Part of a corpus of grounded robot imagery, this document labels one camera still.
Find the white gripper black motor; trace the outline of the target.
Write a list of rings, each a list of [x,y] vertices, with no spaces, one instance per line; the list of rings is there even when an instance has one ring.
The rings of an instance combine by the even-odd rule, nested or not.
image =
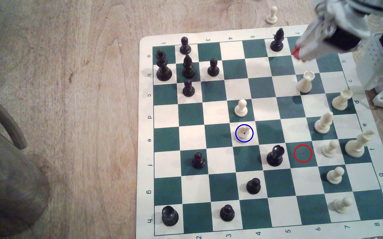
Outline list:
[[[353,52],[370,38],[367,15],[349,0],[314,1],[317,21],[307,26],[292,51],[297,60]]]

